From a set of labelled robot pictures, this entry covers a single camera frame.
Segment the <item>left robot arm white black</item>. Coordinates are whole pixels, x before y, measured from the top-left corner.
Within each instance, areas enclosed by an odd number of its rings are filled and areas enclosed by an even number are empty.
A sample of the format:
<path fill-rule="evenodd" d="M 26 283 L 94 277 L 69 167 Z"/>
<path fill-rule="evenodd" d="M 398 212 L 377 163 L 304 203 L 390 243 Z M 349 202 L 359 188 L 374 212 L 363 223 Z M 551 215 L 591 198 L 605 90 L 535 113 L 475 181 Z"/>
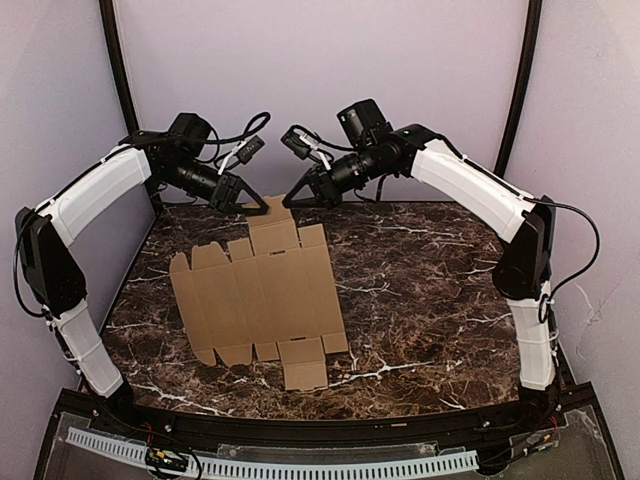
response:
<path fill-rule="evenodd" d="M 221 139 L 195 113 L 179 114 L 164 132 L 138 130 L 105 157 L 35 208 L 15 217 L 13 274 L 23 278 L 71 363 L 111 414 L 130 423 L 134 393 L 109 356 L 87 302 L 85 276 L 70 252 L 80 234 L 131 190 L 152 181 L 178 188 L 209 207 L 230 215 L 264 215 L 262 197 L 229 166 L 212 168 L 199 155 L 207 145 L 232 147 L 230 155 L 249 160 L 262 146 L 258 131 L 270 115 L 256 115 L 245 131 Z"/>

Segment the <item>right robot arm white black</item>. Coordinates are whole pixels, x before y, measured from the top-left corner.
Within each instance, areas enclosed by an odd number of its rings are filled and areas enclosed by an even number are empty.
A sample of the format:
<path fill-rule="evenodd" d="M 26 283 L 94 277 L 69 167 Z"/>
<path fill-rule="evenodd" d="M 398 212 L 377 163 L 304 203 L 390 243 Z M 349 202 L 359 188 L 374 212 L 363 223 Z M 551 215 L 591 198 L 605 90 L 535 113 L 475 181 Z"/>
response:
<path fill-rule="evenodd" d="M 314 163 L 285 195 L 284 206 L 331 209 L 342 203 L 345 192 L 361 190 L 371 180 L 404 176 L 436 188 L 489 226 L 503 246 L 492 281 L 509 306 L 520 357 L 519 408 L 514 422 L 500 427 L 539 426 L 559 393 L 551 312 L 551 200 L 510 185 L 423 125 L 394 129 L 372 99 L 354 103 L 337 118 L 349 141 L 339 159 L 325 153 L 329 142 L 301 125 L 282 136 L 297 157 Z"/>

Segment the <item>brown cardboard box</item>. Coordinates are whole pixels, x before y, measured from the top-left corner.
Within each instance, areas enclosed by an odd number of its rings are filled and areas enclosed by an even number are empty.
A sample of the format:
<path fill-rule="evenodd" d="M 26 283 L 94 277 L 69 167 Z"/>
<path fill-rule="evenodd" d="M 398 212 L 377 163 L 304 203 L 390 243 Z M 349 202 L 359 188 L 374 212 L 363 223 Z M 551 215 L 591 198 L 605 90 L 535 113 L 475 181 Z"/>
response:
<path fill-rule="evenodd" d="M 299 227 L 282 198 L 265 201 L 247 237 L 171 259 L 179 313 L 201 363 L 278 360 L 286 389 L 322 388 L 327 355 L 349 348 L 324 227 Z"/>

